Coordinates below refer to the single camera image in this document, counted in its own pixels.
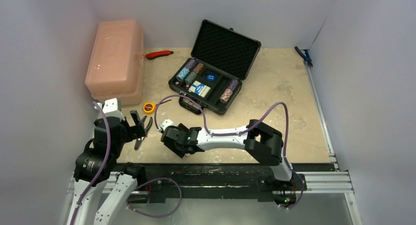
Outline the blue Texas Hold'em card box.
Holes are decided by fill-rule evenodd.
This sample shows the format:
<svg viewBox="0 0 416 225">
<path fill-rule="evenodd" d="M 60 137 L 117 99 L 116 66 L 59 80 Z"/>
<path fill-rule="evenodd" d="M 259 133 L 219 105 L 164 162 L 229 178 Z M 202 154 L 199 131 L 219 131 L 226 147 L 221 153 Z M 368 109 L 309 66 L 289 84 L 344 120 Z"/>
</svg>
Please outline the blue Texas Hold'em card box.
<svg viewBox="0 0 416 225">
<path fill-rule="evenodd" d="M 205 98 L 209 94 L 210 90 L 211 88 L 209 86 L 199 81 L 194 81 L 188 89 L 189 92 L 194 93 L 202 98 Z"/>
</svg>

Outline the orange blue poker chip roll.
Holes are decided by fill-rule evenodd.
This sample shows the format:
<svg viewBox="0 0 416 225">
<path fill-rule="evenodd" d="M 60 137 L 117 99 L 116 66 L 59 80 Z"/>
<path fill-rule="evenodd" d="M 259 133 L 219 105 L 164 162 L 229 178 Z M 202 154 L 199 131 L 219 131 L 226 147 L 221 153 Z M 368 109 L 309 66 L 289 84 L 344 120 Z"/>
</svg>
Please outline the orange blue poker chip roll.
<svg viewBox="0 0 416 225">
<path fill-rule="evenodd" d="M 219 99 L 219 100 L 220 100 L 222 103 L 227 103 L 227 102 L 229 101 L 230 97 L 232 96 L 232 94 L 233 94 L 233 90 L 231 90 L 231 89 L 227 88 L 227 89 L 224 91 L 224 93 L 221 95 L 221 97 L 220 97 L 220 99 Z"/>
</svg>

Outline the blue small blind button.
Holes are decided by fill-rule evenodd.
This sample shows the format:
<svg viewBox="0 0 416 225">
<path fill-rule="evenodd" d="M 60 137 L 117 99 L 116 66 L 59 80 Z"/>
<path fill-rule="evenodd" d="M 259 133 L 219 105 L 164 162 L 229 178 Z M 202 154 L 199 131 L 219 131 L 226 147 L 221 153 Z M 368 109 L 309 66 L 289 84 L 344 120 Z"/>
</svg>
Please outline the blue small blind button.
<svg viewBox="0 0 416 225">
<path fill-rule="evenodd" d="M 216 81 L 216 75 L 214 75 L 214 74 L 207 74 L 206 75 L 206 80 L 207 81 Z"/>
</svg>

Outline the purple black poker chip roll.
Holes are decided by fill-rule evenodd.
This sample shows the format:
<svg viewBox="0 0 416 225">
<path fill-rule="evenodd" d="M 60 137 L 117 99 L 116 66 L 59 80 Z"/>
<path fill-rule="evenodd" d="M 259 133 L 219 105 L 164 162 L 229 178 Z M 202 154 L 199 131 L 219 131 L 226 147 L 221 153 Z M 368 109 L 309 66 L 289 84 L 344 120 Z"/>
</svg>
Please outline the purple black poker chip roll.
<svg viewBox="0 0 416 225">
<path fill-rule="evenodd" d="M 227 89 L 231 90 L 232 92 L 235 90 L 235 88 L 238 86 L 239 81 L 237 79 L 232 79 L 231 82 L 229 83 Z"/>
</svg>

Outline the black poker set case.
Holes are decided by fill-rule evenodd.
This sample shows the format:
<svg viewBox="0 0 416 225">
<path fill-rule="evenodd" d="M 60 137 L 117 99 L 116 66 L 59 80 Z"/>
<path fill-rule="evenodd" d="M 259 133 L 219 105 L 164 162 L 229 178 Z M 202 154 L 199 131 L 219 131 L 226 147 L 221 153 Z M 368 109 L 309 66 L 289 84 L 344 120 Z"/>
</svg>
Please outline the black poker set case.
<svg viewBox="0 0 416 225">
<path fill-rule="evenodd" d="M 182 108 L 199 115 L 201 112 L 197 105 L 200 105 L 202 109 L 223 115 L 241 90 L 242 82 L 247 78 L 260 48 L 260 41 L 235 32 L 232 28 L 226 28 L 204 19 L 201 22 L 190 58 L 170 78 L 168 81 L 169 88 L 181 95 L 179 105 Z M 186 78 L 183 81 L 176 79 L 176 75 L 190 59 L 195 59 L 198 63 L 204 64 L 203 70 L 194 81 L 199 81 L 211 88 L 205 98 L 186 89 L 184 81 Z M 216 75 L 216 81 L 207 81 L 207 74 Z M 232 79 L 237 79 L 239 84 L 229 101 L 222 103 L 219 99 Z"/>
</svg>

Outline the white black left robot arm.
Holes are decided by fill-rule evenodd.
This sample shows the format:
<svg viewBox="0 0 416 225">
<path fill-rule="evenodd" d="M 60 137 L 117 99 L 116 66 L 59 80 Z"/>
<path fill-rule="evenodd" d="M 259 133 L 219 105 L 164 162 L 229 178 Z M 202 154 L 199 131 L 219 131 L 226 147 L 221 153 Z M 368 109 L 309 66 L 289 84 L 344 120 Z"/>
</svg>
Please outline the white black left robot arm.
<svg viewBox="0 0 416 225">
<path fill-rule="evenodd" d="M 94 121 L 94 137 L 87 142 L 75 162 L 74 196 L 67 220 L 69 225 L 112 224 L 131 192 L 146 185 L 144 166 L 126 163 L 112 191 L 99 204 L 124 144 L 144 137 L 146 132 L 136 111 L 130 113 L 135 124 L 129 125 L 117 98 L 93 104 L 102 117 Z"/>
</svg>

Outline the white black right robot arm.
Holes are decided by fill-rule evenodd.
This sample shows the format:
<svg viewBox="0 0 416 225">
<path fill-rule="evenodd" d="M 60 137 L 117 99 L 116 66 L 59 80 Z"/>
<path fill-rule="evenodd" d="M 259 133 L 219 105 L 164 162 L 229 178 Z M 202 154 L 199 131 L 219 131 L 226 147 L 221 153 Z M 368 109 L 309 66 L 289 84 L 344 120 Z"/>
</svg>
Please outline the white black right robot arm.
<svg viewBox="0 0 416 225">
<path fill-rule="evenodd" d="M 214 149 L 237 149 L 248 152 L 260 164 L 270 166 L 275 182 L 281 189 L 294 184 L 292 166 L 286 161 L 285 142 L 282 133 L 260 123 L 252 130 L 238 135 L 252 127 L 257 120 L 238 128 L 205 130 L 201 127 L 187 128 L 165 119 L 160 127 L 161 142 L 178 157 Z"/>
</svg>

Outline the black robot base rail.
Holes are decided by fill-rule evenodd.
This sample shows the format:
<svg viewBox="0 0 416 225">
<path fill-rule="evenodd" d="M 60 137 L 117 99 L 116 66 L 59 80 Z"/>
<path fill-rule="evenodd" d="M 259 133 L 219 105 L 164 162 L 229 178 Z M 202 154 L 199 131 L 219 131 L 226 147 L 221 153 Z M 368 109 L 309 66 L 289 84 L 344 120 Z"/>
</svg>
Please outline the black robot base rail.
<svg viewBox="0 0 416 225">
<path fill-rule="evenodd" d="M 329 163 L 295 163 L 291 182 L 278 182 L 268 166 L 254 163 L 144 163 L 145 176 L 131 193 L 131 203 L 163 203 L 166 199 L 238 199 L 293 204 L 307 190 L 308 173 L 333 173 Z"/>
</svg>

